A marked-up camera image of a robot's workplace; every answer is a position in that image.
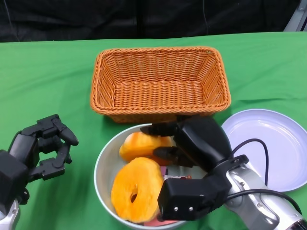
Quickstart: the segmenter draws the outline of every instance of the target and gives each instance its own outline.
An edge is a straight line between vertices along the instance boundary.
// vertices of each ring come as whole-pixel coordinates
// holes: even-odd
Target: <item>orange food item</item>
[[[157,147],[173,146],[170,137],[153,137],[142,132],[130,134],[119,149],[119,155],[125,161],[131,161],[137,157],[147,157],[160,166],[169,165],[169,161],[163,160],[153,155]]]
[[[160,166],[149,158],[136,158],[115,177],[111,202],[124,220],[148,222],[159,213],[158,196],[163,184]]]

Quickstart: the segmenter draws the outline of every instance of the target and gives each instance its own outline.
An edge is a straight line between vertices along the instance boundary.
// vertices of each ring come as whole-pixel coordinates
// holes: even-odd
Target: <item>black cable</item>
[[[278,196],[280,198],[286,199],[287,201],[289,201],[293,207],[296,209],[296,211],[298,211],[299,214],[302,215],[302,211],[299,208],[298,204],[288,195],[277,192],[277,191],[273,191],[273,190],[269,190],[269,189],[249,189],[249,190],[245,190],[245,191],[241,191],[238,193],[234,193],[228,196],[227,201],[231,200],[233,198],[237,198],[239,196],[244,196],[244,195],[249,195],[249,194],[254,194],[254,193],[265,193],[268,195],[274,195],[274,196]]]
[[[206,14],[205,14],[205,0],[202,0],[202,14],[203,14],[203,18],[205,20],[206,35],[208,35],[209,34],[209,29],[208,29]]]
[[[267,148],[266,144],[262,140],[257,139],[257,138],[252,138],[252,139],[246,140],[246,141],[242,142],[241,144],[239,144],[237,147],[235,147],[234,150],[232,150],[232,155],[234,155],[235,152],[237,152],[238,149],[240,149],[242,146],[244,146],[244,145],[246,145],[250,142],[254,142],[254,141],[261,143],[264,147],[264,152],[265,152],[265,182],[264,183],[267,186],[268,185],[268,174],[269,174],[269,153],[268,153],[268,148]],[[273,191],[273,190],[270,190],[270,189],[249,189],[249,190],[241,191],[241,192],[229,195],[227,197],[227,201],[231,200],[233,198],[237,198],[239,196],[245,196],[245,195],[255,194],[255,193],[259,193],[259,194],[264,193],[264,194],[274,195],[274,196],[278,196],[280,198],[286,199],[287,201],[289,201],[293,205],[293,207],[296,209],[296,211],[299,214],[302,215],[302,211],[299,208],[297,202],[295,202],[291,197],[289,197],[286,194],[283,194],[283,193],[280,193],[280,192],[277,192],[277,191]]]
[[[20,42],[18,36],[17,36],[17,33],[14,31],[14,28],[13,28],[13,25],[12,25],[12,21],[11,21],[11,17],[10,17],[10,12],[9,12],[9,8],[6,4],[6,0],[3,0],[4,2],[4,6],[5,6],[5,10],[6,10],[6,13],[8,15],[8,19],[9,19],[9,23],[10,23],[10,27],[11,27],[11,31],[12,33],[14,34],[14,36],[16,37],[17,41]]]
[[[251,142],[259,142],[263,145],[263,148],[264,148],[264,152],[265,152],[265,176],[264,176],[264,183],[266,186],[268,186],[268,177],[269,177],[269,153],[268,153],[268,148],[266,146],[266,144],[260,140],[260,139],[257,139],[257,138],[253,138],[253,139],[249,139],[249,140],[246,140],[246,141],[243,141],[241,144],[239,144],[237,147],[235,147],[234,150],[232,150],[232,155],[235,154],[235,152],[237,152],[239,150],[239,148],[241,148],[242,146],[248,144],[248,143],[251,143]]]

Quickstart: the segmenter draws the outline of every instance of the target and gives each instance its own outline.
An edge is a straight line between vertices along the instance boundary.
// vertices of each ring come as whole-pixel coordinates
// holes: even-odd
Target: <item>light purple plate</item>
[[[270,110],[251,109],[232,115],[222,125],[232,149],[251,138],[265,142],[269,152],[268,187],[279,192],[297,189],[307,183],[307,132],[289,117]],[[251,142],[235,156],[245,154],[248,167],[263,180],[263,146]]]

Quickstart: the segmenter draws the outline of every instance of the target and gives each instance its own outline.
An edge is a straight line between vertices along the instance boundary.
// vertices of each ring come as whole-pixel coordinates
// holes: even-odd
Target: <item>basket rim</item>
[[[135,50],[139,50],[140,52],[148,52],[148,51],[176,51],[176,50],[199,50],[199,51],[212,51],[215,58],[218,60],[218,69],[221,71],[222,76],[222,88],[223,88],[223,102],[209,105],[165,105],[165,106],[147,106],[147,107],[114,107],[114,106],[101,106],[98,103],[97,98],[97,90],[95,82],[98,82],[98,76],[100,76],[101,69],[99,68],[99,62],[104,57],[112,54],[112,53],[128,53],[135,52]],[[229,107],[231,103],[231,95],[229,91],[228,80],[226,77],[224,63],[222,61],[222,56],[220,52],[210,46],[160,46],[160,47],[134,47],[134,48],[111,48],[105,49],[100,52],[95,61],[94,72],[93,72],[93,81],[92,81],[92,89],[91,89],[91,98],[90,105],[92,109],[104,115],[141,115],[141,114],[177,114],[177,113],[185,113],[185,114],[194,114],[194,113],[206,113],[206,112],[218,112],[222,111]]]

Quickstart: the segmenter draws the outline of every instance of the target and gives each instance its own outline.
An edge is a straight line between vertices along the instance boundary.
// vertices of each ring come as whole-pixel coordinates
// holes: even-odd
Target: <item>white bowl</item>
[[[140,230],[171,230],[175,229],[185,221],[178,221],[176,223],[163,225],[159,227],[148,227],[143,225],[134,224],[126,220],[121,219],[115,212],[115,209],[111,203],[111,189],[113,186],[113,181],[118,171],[126,164],[119,156],[119,148],[124,143],[127,136],[131,133],[140,131],[140,127],[146,126],[149,124],[134,126],[128,128],[115,137],[113,137],[101,150],[99,157],[96,162],[95,171],[94,171],[94,184],[97,196],[101,204],[105,209],[119,222],[132,228]],[[185,168],[177,166],[168,166],[169,175],[184,176],[191,175],[192,178],[198,179],[202,178],[205,174],[199,167]]]

